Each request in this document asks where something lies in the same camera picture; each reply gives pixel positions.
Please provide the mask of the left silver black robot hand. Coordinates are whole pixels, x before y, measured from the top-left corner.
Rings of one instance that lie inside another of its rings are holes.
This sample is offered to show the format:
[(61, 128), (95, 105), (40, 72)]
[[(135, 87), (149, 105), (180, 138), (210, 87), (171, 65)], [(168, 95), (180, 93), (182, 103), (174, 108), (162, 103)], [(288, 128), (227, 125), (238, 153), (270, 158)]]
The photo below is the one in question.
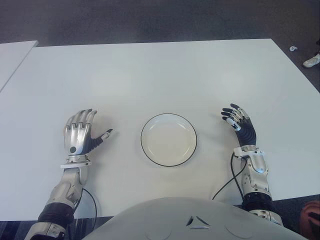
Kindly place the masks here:
[(66, 122), (64, 149), (68, 156), (86, 155), (110, 137), (112, 128), (92, 138), (92, 124), (96, 113), (92, 108), (80, 110)]

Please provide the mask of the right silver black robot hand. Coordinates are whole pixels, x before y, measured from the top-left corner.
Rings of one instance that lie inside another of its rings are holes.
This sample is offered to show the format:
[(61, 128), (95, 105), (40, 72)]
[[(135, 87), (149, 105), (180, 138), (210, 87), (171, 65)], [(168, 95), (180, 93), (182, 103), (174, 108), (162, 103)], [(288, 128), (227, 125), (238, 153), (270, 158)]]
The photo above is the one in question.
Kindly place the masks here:
[(235, 131), (240, 147), (256, 145), (257, 135), (255, 128), (243, 108), (231, 103), (230, 108), (222, 109), (221, 115), (222, 119)]

